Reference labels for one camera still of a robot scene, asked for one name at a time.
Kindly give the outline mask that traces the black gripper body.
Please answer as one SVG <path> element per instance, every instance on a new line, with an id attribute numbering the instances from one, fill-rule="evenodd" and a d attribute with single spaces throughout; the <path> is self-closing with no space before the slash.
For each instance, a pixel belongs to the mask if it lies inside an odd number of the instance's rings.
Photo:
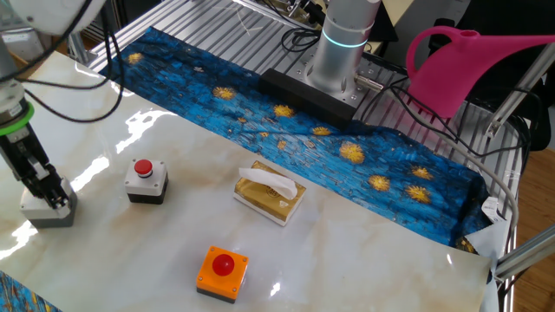
<path id="1" fill-rule="evenodd" d="M 2 135 L 1 154 L 18 180 L 36 178 L 46 165 L 46 153 L 31 125 Z"/>

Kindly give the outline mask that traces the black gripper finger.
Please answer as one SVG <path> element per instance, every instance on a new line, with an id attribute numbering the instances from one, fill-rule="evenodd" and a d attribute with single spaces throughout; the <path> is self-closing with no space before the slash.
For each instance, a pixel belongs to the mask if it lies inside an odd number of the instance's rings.
<path id="1" fill-rule="evenodd" d="M 22 182 L 39 199 L 44 199 L 52 209 L 56 208 L 56 170 L 47 169 L 47 176 L 39 179 L 31 170 L 23 172 Z"/>
<path id="2" fill-rule="evenodd" d="M 62 188 L 62 178 L 51 165 L 38 164 L 36 169 L 38 192 L 49 206 L 64 206 L 69 201 L 69 195 Z"/>

